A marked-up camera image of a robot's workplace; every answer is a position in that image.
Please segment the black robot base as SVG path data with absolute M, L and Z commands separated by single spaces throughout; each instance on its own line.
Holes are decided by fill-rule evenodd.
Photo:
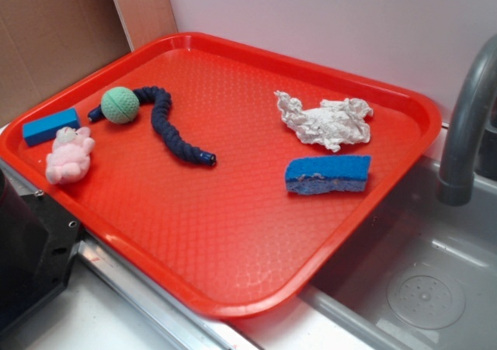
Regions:
M 81 232 L 51 196 L 20 195 L 1 174 L 1 336 L 66 289 Z

